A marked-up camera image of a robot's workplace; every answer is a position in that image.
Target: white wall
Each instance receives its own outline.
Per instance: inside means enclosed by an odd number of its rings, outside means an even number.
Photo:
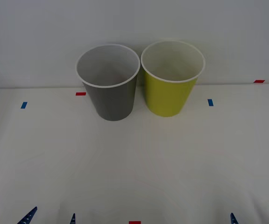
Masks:
[[[0,0],[0,87],[79,86],[86,49],[164,38],[204,53],[199,83],[269,82],[266,0]]]

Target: yellow-green paper cup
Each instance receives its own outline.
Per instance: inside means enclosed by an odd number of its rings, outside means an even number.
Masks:
[[[160,41],[142,53],[145,95],[156,115],[171,117],[184,106],[197,78],[205,68],[203,54],[182,41]]]

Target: white table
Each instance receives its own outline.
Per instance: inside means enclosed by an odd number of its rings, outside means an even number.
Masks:
[[[77,91],[0,89],[0,224],[269,223],[269,84],[195,86],[171,118],[138,88],[116,122]]]

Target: gray paper cup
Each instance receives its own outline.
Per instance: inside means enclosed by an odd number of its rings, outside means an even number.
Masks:
[[[84,53],[76,70],[94,107],[106,120],[121,120],[132,111],[140,59],[119,44],[97,46]]]

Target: cup rim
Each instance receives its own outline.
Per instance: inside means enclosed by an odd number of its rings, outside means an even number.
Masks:
[[[89,82],[85,81],[85,80],[79,75],[79,73],[78,73],[78,63],[79,63],[80,59],[82,58],[82,56],[84,56],[86,53],[88,53],[88,52],[91,51],[91,50],[94,50],[94,49],[99,48],[99,47],[104,47],[104,46],[119,46],[119,47],[123,47],[123,48],[126,48],[127,50],[129,50],[130,52],[132,52],[132,53],[135,55],[135,57],[138,59],[138,68],[137,68],[137,70],[135,71],[135,73],[134,73],[129,79],[125,80],[125,81],[122,82],[122,83],[118,83],[118,84],[115,84],[115,85],[94,85],[94,84],[92,84],[92,83],[89,83]],[[121,45],[121,44],[108,43],[108,44],[101,44],[101,45],[98,45],[98,46],[96,46],[96,47],[90,48],[90,49],[87,50],[85,53],[83,53],[80,57],[78,57],[78,60],[77,60],[77,62],[76,62],[76,64],[75,64],[75,71],[77,72],[77,76],[78,76],[78,78],[79,78],[83,83],[85,83],[85,84],[87,84],[87,85],[89,85],[89,86],[92,86],[92,87],[101,88],[101,89],[107,89],[107,88],[118,87],[118,86],[124,85],[125,83],[128,83],[130,80],[132,80],[132,79],[138,74],[138,72],[139,72],[139,70],[140,70],[140,67],[141,67],[141,61],[140,61],[140,58],[139,58],[139,56],[137,55],[137,53],[136,53],[134,50],[132,50],[131,48],[126,47],[126,46],[124,46],[124,45]]]
[[[156,44],[158,44],[158,43],[162,43],[162,42],[178,42],[178,43],[186,44],[186,45],[190,46],[191,48],[195,49],[195,50],[201,55],[202,60],[203,60],[203,67],[202,67],[201,71],[200,71],[197,75],[193,76],[192,78],[189,78],[189,79],[186,79],[186,80],[181,80],[181,81],[171,81],[171,80],[167,80],[167,79],[159,78],[159,77],[153,75],[153,74],[152,74],[152,73],[145,67],[145,65],[144,65],[144,61],[143,61],[143,56],[144,56],[144,54],[146,53],[146,51],[147,51],[150,47],[152,47],[153,45],[156,45]],[[178,40],[162,40],[162,41],[156,41],[155,43],[152,43],[152,44],[148,45],[148,46],[144,49],[144,51],[143,51],[142,54],[141,54],[141,64],[142,64],[142,67],[145,69],[145,71],[146,71],[149,75],[151,75],[153,78],[156,78],[156,79],[158,79],[158,80],[164,81],[164,82],[166,82],[166,83],[186,83],[186,82],[189,82],[189,81],[191,81],[191,80],[193,80],[193,79],[198,78],[198,77],[201,75],[201,73],[202,73],[202,72],[204,71],[204,69],[205,69],[206,61],[205,61],[205,57],[204,57],[204,55],[202,54],[202,52],[201,52],[198,48],[196,48],[194,45],[192,45],[192,44],[190,44],[190,43],[186,43],[186,42],[184,42],[184,41],[178,41]]]

